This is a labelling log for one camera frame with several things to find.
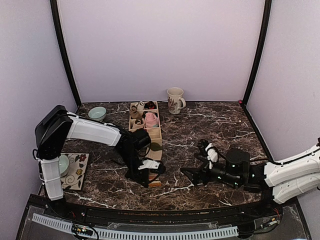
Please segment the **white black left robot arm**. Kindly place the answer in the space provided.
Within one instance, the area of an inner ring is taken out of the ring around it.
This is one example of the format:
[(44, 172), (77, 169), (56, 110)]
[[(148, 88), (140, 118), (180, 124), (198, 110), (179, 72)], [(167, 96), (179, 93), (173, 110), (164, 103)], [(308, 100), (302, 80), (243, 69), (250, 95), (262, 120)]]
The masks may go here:
[(56, 105), (37, 124), (34, 134), (36, 147), (32, 156), (39, 164), (39, 176), (46, 196), (53, 201), (50, 208), (60, 218), (67, 218), (71, 208), (62, 200), (64, 190), (58, 162), (63, 150), (72, 143), (114, 148), (127, 167), (126, 178), (145, 188), (153, 182), (149, 178), (150, 173), (158, 178), (166, 171), (161, 160), (140, 154), (140, 150), (154, 146), (146, 130), (131, 132), (113, 123), (87, 119), (69, 112), (63, 105)]

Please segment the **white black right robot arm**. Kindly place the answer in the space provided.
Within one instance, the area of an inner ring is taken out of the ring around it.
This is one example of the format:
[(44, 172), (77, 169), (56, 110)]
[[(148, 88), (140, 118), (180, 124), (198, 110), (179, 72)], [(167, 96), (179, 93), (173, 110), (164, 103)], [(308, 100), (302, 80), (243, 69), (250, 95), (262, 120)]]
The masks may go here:
[(210, 142), (202, 139), (197, 144), (199, 151), (194, 157), (202, 162), (199, 167), (183, 167), (181, 172), (193, 185), (209, 182), (242, 187), (251, 193), (264, 192), (266, 198), (255, 205), (255, 213), (266, 217), (286, 201), (320, 186), (320, 145), (274, 161), (268, 158), (250, 160), (250, 154), (238, 148), (221, 154)]

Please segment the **cream olive striped sock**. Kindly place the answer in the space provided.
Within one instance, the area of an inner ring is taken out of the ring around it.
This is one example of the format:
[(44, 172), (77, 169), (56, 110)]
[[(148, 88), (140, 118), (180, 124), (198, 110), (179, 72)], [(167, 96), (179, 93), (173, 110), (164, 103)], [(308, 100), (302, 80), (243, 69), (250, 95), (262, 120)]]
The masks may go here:
[[(154, 141), (150, 144), (151, 149), (147, 148), (146, 157), (152, 160), (160, 161), (162, 158), (162, 142)], [(156, 170), (149, 170), (148, 175), (149, 188), (157, 188), (162, 186), (162, 182), (159, 179), (158, 172)]]

